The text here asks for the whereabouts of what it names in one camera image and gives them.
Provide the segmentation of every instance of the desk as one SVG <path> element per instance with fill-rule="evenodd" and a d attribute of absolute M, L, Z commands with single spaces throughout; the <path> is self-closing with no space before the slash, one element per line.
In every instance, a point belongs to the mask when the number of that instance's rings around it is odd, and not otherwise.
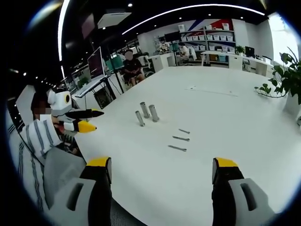
<path fill-rule="evenodd" d="M 272 75 L 273 71 L 274 71 L 274 66 L 266 63 L 262 60 L 259 59 L 255 59 L 253 57 L 247 57 L 247 56 L 241 56 L 241 55 L 236 55 L 233 53 L 228 53 L 228 52 L 220 52 L 220 51 L 205 51 L 202 52 L 201 54 L 203 54 L 202 57 L 202 66 L 204 65 L 204 55 L 205 54 L 213 54 L 213 55 L 221 55 L 221 56 L 228 56 L 229 57 L 229 68 L 240 68 L 240 70 L 242 70 L 242 59 L 246 59 L 246 60 L 251 60 L 256 62 L 256 73 L 257 74 L 261 74 L 263 76 L 267 76 L 269 78 L 273 78 L 274 76 Z M 238 65 L 234 65 L 235 64 L 235 59 L 238 59 Z"/>
<path fill-rule="evenodd" d="M 162 55 L 150 56 L 154 64 L 155 72 L 162 70 L 163 68 L 175 66 L 174 53 L 165 53 Z"/>
<path fill-rule="evenodd" d="M 121 76 L 119 73 L 117 73 L 119 80 L 121 81 Z M 83 86 L 80 90 L 76 91 L 74 94 L 72 94 L 72 98 L 76 101 L 76 103 L 78 104 L 78 106 L 82 109 L 97 109 L 97 110 L 101 110 L 98 102 L 96 101 L 93 92 L 91 92 L 91 90 L 93 90 L 94 92 L 97 92 L 101 89 L 106 89 L 107 93 L 112 92 L 113 95 L 115 95 L 115 97 L 118 97 L 122 94 L 122 91 L 120 89 L 120 86 L 118 84 L 118 81 L 116 79 L 116 76 L 113 75 L 109 75 L 109 80 L 107 81 L 107 83 L 109 84 L 109 86 L 107 86 L 103 79 L 106 77 L 104 75 L 100 75 L 97 76 L 95 78 L 93 78 L 91 80 L 91 82 L 89 82 L 86 86 Z M 125 90 L 125 86 L 124 83 L 121 82 L 121 85 L 123 86 L 123 90 Z"/>
<path fill-rule="evenodd" d="M 267 193 L 270 207 L 281 211 L 301 179 L 301 133 L 282 112 L 285 98 L 256 94 L 254 86 L 264 82 L 266 77 L 232 69 L 168 67 L 92 118 L 96 131 L 75 138 L 86 161 L 112 158 L 113 198 L 148 226 L 212 225 L 216 156 L 235 161 Z M 141 101 L 156 106 L 160 121 L 143 119 L 145 127 L 139 126 Z"/>

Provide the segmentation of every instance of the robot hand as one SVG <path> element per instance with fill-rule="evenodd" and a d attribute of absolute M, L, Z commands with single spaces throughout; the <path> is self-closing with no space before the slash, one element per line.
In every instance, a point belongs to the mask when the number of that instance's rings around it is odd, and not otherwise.
<path fill-rule="evenodd" d="M 81 119 L 93 118 L 103 115 L 103 112 L 94 109 L 74 109 L 71 104 L 71 95 L 69 91 L 55 93 L 50 90 L 48 103 L 51 107 L 51 114 L 57 117 L 59 125 L 64 129 L 80 133 L 88 133 L 96 130 L 96 126 Z"/>

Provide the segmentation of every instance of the ceiling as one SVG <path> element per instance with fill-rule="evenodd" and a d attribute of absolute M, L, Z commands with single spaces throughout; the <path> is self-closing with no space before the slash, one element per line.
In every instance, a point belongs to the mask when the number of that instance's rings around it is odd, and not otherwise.
<path fill-rule="evenodd" d="M 34 84 L 36 87 L 49 87 L 49 84 L 56 84 L 62 79 L 60 63 L 58 60 L 57 28 L 60 7 L 53 8 L 45 18 L 41 19 L 34 27 L 28 29 L 28 24 L 33 16 L 49 1 L 17 1 L 11 3 L 15 9 L 11 13 L 11 24 L 8 33 L 12 39 L 8 56 L 8 68 L 18 70 L 20 73 L 8 74 L 9 97 L 18 96 L 26 84 Z M 54 0 L 51 4 L 61 3 Z M 182 21 L 206 18 L 237 18 L 241 16 L 249 23 L 258 24 L 266 19 L 246 10 L 228 7 L 198 7 L 184 9 L 169 13 L 153 20 L 150 20 L 125 35 L 121 35 L 125 30 L 137 23 L 148 19 L 154 15 L 166 12 L 171 9 L 196 4 L 231 4 L 252 8 L 260 12 L 266 12 L 258 0 L 71 0 L 66 12 L 63 27 L 63 66 L 65 74 L 68 76 L 74 67 L 80 62 L 86 63 L 87 57 L 93 52 L 93 47 L 99 45 L 109 47 L 110 50 L 123 47 L 125 40 L 132 40 L 137 37 L 136 33 L 143 33 L 161 26 Z M 81 23 L 85 16 L 93 13 L 94 21 L 97 23 L 108 9 L 119 8 L 132 14 L 119 25 L 107 27 L 105 30 L 94 29 L 84 40 L 81 33 Z"/>

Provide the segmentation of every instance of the seated person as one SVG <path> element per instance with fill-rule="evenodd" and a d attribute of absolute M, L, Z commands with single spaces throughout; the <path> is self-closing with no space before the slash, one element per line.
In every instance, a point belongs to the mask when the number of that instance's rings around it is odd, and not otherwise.
<path fill-rule="evenodd" d="M 131 82 L 132 86 L 136 85 L 136 79 L 141 82 L 145 79 L 144 75 L 141 73 L 141 63 L 138 59 L 133 59 L 133 51 L 127 50 L 125 53 L 126 60 L 124 64 L 124 80 L 126 82 Z"/>
<path fill-rule="evenodd" d="M 179 42 L 180 55 L 177 55 L 177 62 L 179 64 L 183 63 L 183 60 L 189 59 L 189 49 L 185 46 L 183 42 Z"/>

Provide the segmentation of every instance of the shelf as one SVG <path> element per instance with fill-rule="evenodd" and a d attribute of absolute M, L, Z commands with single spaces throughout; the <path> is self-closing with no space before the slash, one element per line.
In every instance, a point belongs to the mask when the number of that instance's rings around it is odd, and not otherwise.
<path fill-rule="evenodd" d="M 234 32 L 231 30 L 216 30 L 216 29 L 211 29 L 211 30 L 196 30 L 196 31 L 188 31 L 188 32 L 180 32 L 180 34 L 187 34 L 187 33 L 193 33 L 193 32 L 204 32 L 204 31 L 209 31 L 209 32 Z"/>
<path fill-rule="evenodd" d="M 215 60 L 209 60 L 210 63 L 219 63 L 219 64 L 229 64 L 229 62 L 222 62 L 222 61 L 215 61 Z"/>
<path fill-rule="evenodd" d="M 194 32 L 204 32 L 204 30 L 196 30 L 196 31 L 189 31 L 189 32 L 180 32 L 180 34 L 187 34 L 187 33 L 194 33 Z"/>
<path fill-rule="evenodd" d="M 196 41 L 201 41 L 201 40 L 192 40 L 192 41 L 181 41 L 181 42 L 196 42 Z"/>
<path fill-rule="evenodd" d="M 222 40 L 207 40 L 207 41 L 218 41 L 218 42 L 230 42 L 230 43 L 235 43 L 234 41 L 222 41 Z"/>
<path fill-rule="evenodd" d="M 216 29 L 212 29 L 212 30 L 205 30 L 207 32 L 234 32 L 234 31 L 230 31 L 230 30 L 216 30 Z"/>

